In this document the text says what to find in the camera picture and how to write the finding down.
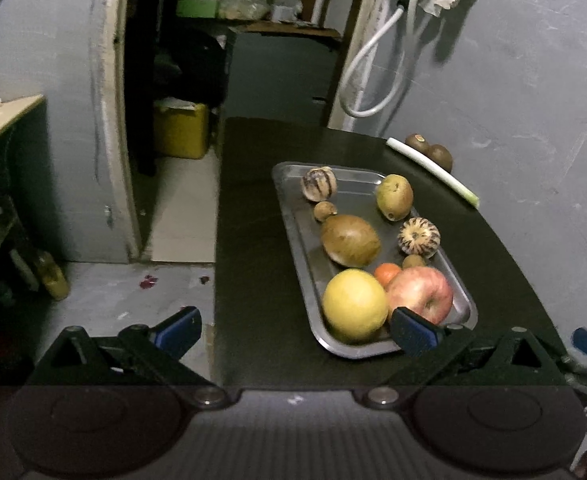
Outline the metal tray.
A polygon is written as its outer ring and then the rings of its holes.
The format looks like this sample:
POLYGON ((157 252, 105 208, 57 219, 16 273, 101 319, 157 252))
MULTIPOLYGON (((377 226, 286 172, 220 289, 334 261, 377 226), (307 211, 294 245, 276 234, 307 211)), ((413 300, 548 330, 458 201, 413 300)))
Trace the metal tray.
MULTIPOLYGON (((321 225, 313 216, 312 203, 301 191, 301 179, 311 168, 303 162, 280 162, 272 170, 311 332, 325 350, 341 358, 364 360, 399 352, 401 348, 393 341, 387 326, 382 326, 373 338, 351 344, 324 318, 323 294, 328 282, 342 268, 326 255, 321 243, 321 225)), ((401 263, 404 254, 397 246, 400 224, 383 218, 376 204, 376 188, 383 175, 344 166, 333 167, 333 173, 338 188, 330 201, 341 214, 353 214, 367 221, 381 240, 380 254, 365 270, 371 273, 379 264, 401 263)))

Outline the dark cabinet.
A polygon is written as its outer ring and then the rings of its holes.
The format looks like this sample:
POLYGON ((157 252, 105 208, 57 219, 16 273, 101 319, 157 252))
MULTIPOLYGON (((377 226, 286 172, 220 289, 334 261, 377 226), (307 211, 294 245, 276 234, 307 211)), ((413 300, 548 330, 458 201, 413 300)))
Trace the dark cabinet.
POLYGON ((322 125, 340 50, 333 29, 258 22, 232 28, 222 117, 322 125))

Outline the brown oval fruit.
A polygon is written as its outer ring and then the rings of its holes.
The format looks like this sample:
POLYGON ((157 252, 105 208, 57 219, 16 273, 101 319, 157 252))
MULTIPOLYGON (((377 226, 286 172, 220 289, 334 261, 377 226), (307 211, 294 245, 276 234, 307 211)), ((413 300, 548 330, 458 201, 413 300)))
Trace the brown oval fruit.
POLYGON ((321 228, 321 244, 327 256, 346 268, 365 268, 381 252, 381 240, 375 229, 353 214, 335 214, 321 228))

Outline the small orange tangerine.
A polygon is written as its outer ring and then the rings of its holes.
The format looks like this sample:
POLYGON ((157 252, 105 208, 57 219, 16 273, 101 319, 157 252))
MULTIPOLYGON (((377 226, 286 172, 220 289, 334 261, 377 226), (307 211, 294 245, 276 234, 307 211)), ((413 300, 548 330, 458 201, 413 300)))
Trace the small orange tangerine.
POLYGON ((386 288, 390 282, 402 272, 402 268, 397 263, 385 262, 379 264, 374 271, 374 278, 383 287, 386 288))

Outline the green box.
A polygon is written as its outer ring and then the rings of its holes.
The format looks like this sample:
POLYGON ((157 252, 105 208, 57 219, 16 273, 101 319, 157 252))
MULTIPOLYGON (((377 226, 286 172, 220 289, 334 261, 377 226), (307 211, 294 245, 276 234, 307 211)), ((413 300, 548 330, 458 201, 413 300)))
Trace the green box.
POLYGON ((220 0, 179 0, 176 15, 179 18, 216 18, 220 0))

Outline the green-brown pear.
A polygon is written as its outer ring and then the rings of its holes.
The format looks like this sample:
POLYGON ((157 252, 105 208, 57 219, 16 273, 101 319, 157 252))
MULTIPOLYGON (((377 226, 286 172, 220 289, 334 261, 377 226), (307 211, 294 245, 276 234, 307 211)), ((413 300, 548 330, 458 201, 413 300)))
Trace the green-brown pear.
POLYGON ((400 174, 388 174, 376 188, 376 203, 379 211, 389 221, 404 219, 413 207, 412 185, 400 174))

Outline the yellow lemon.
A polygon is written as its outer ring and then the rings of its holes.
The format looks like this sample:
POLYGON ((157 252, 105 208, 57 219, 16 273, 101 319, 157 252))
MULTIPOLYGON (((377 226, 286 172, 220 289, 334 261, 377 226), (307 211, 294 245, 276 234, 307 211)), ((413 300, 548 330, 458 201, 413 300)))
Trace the yellow lemon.
POLYGON ((336 274, 322 297, 322 311, 329 326, 343 339, 371 339, 385 325, 388 300, 373 275, 359 269, 336 274))

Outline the yellow bin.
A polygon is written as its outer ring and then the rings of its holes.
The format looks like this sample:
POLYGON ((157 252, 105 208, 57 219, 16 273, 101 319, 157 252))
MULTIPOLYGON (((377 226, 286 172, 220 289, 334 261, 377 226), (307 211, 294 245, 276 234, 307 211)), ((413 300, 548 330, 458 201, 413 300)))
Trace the yellow bin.
POLYGON ((179 99, 156 101, 155 131, 166 156, 202 159, 208 151, 208 107, 179 99))

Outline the red apple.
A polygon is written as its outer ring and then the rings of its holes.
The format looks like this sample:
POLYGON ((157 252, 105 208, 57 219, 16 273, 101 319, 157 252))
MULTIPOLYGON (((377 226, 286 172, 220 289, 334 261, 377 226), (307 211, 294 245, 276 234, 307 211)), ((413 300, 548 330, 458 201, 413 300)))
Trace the red apple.
POLYGON ((438 325, 453 307, 453 288, 442 272, 430 266, 402 270, 386 287, 389 314, 408 308, 428 322, 438 325))

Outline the kiwi with sticker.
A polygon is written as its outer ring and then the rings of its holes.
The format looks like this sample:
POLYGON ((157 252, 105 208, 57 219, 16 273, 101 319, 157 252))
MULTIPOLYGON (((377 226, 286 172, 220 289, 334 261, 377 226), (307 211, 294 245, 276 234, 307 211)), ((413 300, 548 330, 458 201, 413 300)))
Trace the kiwi with sticker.
POLYGON ((404 143, 423 155, 427 155, 430 150, 430 143, 420 133, 410 134, 405 138, 404 143))

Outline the white leek stalk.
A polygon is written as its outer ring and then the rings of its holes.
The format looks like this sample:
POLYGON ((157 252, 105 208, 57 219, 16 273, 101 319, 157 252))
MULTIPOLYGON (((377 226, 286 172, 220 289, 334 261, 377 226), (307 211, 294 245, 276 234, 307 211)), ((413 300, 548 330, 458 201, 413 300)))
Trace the white leek stalk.
POLYGON ((387 139, 386 145, 388 148, 391 148, 391 150, 411 159, 413 162, 416 162, 417 165, 430 172, 434 177, 446 184, 452 191, 461 196, 461 198, 467 200, 472 207, 475 207, 476 209, 480 208, 480 198, 478 195, 426 155, 421 154, 419 151, 416 151, 415 148, 411 148, 394 138, 387 139))

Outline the striped pepino melon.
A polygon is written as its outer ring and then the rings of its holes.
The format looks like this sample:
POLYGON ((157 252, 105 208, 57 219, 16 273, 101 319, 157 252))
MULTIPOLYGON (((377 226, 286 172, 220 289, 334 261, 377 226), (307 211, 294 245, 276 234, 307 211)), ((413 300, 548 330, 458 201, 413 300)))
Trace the striped pepino melon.
POLYGON ((405 255, 431 258, 441 245, 439 229, 428 219, 414 217, 406 220, 400 227, 397 244, 405 255))
POLYGON ((329 200, 337 188, 336 176, 328 166, 311 168, 301 178, 301 191, 313 203, 329 200))

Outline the small brown kiwi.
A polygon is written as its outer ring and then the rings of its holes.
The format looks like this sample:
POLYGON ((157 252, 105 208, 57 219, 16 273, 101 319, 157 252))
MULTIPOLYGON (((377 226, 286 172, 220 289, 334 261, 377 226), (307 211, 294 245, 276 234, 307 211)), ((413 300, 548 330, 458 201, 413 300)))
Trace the small brown kiwi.
POLYGON ((422 266, 428 266, 428 261, 421 255, 408 255, 402 262, 402 269, 421 268, 422 266))

